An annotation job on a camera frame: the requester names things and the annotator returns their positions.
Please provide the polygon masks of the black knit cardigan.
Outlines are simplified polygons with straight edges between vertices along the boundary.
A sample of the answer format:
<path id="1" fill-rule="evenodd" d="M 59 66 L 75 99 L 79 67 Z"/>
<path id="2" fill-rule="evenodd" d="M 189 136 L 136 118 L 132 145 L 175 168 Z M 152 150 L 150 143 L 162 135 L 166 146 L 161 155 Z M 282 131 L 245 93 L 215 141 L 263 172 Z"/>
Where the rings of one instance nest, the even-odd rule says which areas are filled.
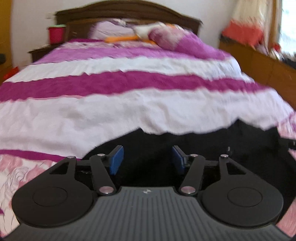
<path id="1" fill-rule="evenodd" d="M 211 133 L 137 129 L 87 153 L 105 154 L 116 186 L 173 186 L 213 218 L 255 227 L 282 218 L 295 201 L 295 140 L 241 120 Z"/>

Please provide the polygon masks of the brown wooden cabinet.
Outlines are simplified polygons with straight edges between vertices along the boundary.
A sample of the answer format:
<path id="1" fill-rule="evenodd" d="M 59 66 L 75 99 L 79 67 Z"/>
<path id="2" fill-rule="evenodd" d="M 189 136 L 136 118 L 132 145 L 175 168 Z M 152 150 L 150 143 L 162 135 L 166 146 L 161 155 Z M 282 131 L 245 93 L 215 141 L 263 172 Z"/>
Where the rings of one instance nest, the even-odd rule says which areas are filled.
<path id="1" fill-rule="evenodd" d="M 220 38 L 219 49 L 230 53 L 242 72 L 256 82 L 274 88 L 288 104 L 295 108 L 295 69 L 250 46 Z"/>

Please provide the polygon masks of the purple floral bed quilt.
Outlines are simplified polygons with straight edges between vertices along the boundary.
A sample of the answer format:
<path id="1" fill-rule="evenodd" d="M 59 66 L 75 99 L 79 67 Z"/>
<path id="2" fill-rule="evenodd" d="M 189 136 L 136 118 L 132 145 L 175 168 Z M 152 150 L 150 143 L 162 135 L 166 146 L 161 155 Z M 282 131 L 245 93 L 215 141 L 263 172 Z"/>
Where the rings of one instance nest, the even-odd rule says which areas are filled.
<path id="1" fill-rule="evenodd" d="M 18 226 L 17 189 L 137 128 L 210 133 L 241 120 L 295 137 L 292 107 L 230 54 L 182 29 L 152 35 L 156 44 L 71 40 L 1 85 L 1 236 Z"/>

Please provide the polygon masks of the clutter pile on cabinet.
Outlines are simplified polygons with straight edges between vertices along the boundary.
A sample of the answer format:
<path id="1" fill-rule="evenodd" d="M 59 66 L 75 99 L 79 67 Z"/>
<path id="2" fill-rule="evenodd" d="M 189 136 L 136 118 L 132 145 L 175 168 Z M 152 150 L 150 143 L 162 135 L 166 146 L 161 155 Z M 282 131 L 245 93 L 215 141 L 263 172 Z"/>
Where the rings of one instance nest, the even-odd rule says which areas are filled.
<path id="1" fill-rule="evenodd" d="M 281 61 L 287 64 L 288 66 L 292 67 L 293 69 L 296 69 L 295 52 L 282 52 L 281 46 L 278 43 L 272 45 L 268 55 L 269 57 Z"/>

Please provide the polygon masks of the orange white curtain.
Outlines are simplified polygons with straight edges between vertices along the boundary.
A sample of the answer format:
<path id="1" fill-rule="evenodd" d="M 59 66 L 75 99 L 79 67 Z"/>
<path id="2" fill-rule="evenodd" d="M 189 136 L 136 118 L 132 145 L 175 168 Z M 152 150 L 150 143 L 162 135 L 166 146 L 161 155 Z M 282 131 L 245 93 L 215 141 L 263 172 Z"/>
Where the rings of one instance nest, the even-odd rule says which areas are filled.
<path id="1" fill-rule="evenodd" d="M 240 44 L 271 49 L 278 42 L 281 1 L 237 2 L 221 35 Z"/>

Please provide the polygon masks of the white orange plush toy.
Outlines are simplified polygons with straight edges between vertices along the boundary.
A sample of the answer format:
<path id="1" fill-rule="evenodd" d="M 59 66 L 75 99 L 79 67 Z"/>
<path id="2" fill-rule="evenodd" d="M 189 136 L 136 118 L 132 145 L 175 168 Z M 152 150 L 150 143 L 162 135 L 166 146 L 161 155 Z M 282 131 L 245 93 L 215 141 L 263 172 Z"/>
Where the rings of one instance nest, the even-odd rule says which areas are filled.
<path id="1" fill-rule="evenodd" d="M 126 36 L 110 36 L 104 39 L 105 43 L 116 43 L 122 41 L 142 41 L 149 42 L 149 33 L 156 28 L 160 27 L 170 27 L 170 28 L 178 28 L 178 25 L 168 24 L 162 22 L 156 22 L 147 25 L 137 25 L 132 27 L 134 34 L 126 35 Z"/>

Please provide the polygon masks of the lilac pillow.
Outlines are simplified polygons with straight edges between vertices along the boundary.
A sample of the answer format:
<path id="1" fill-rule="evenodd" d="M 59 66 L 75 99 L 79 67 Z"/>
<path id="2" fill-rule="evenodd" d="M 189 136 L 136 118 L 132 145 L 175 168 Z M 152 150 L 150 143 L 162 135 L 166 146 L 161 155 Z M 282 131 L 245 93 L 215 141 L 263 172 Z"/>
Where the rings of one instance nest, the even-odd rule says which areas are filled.
<path id="1" fill-rule="evenodd" d="M 108 37 L 134 36 L 134 30 L 123 23 L 111 21 L 99 21 L 92 25 L 88 32 L 88 38 L 93 40 L 105 40 Z"/>

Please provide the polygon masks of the dark wooden nightstand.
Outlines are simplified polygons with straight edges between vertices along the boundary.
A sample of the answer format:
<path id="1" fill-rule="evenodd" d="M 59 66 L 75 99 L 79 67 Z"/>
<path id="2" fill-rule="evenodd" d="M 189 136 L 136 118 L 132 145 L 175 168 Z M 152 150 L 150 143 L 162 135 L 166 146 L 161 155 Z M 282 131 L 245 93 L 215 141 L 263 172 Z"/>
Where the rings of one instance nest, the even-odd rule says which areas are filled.
<path id="1" fill-rule="evenodd" d="M 41 46 L 37 49 L 29 51 L 28 54 L 31 55 L 32 62 L 36 62 L 36 61 L 40 60 L 41 58 L 43 58 L 46 54 L 48 54 L 49 52 L 54 50 L 55 48 L 59 47 L 60 45 L 61 44 L 44 45 L 44 46 Z"/>

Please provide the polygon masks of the red object on floor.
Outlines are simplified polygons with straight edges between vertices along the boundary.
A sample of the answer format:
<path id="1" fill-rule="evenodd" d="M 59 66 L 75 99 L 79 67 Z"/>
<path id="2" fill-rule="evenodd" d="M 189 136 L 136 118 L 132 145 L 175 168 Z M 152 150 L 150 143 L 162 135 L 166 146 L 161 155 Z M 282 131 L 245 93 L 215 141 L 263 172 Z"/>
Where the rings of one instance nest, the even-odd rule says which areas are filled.
<path id="1" fill-rule="evenodd" d="M 11 69 L 10 71 L 8 71 L 4 76 L 3 76 L 3 81 L 11 78 L 12 76 L 16 75 L 19 72 L 19 68 L 15 67 L 13 69 Z"/>

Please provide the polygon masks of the red plastic bucket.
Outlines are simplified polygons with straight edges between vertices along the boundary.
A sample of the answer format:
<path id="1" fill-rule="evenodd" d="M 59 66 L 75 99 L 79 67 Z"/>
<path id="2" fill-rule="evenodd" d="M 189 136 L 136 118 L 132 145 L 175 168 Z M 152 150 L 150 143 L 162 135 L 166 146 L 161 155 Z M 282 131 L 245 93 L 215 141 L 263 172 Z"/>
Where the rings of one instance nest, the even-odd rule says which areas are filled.
<path id="1" fill-rule="evenodd" d="M 48 27 L 49 43 L 51 45 L 60 44 L 64 42 L 64 35 L 66 31 L 66 25 L 52 25 Z"/>

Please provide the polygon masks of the dark wooden headboard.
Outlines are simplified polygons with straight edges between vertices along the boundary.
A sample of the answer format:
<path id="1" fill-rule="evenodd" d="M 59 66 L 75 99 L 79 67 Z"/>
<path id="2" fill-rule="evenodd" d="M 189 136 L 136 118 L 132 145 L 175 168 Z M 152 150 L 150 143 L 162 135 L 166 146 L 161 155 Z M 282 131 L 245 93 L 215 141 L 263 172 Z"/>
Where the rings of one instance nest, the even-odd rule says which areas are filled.
<path id="1" fill-rule="evenodd" d="M 65 41 L 86 39 L 91 27 L 108 19 L 127 20 L 132 24 L 163 22 L 177 24 L 199 34 L 202 21 L 182 15 L 150 1 L 99 1 L 74 9 L 58 11 L 56 24 L 66 25 Z"/>

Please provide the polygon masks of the brown wooden wardrobe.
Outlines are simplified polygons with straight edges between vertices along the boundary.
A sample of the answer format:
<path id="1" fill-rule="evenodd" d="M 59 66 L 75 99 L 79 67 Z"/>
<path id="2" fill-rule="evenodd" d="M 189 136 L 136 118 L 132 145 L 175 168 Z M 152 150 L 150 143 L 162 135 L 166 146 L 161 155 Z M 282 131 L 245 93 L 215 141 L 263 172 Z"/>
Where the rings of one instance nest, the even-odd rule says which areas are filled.
<path id="1" fill-rule="evenodd" d="M 11 56 L 11 0 L 1 1 L 1 82 L 12 69 Z"/>

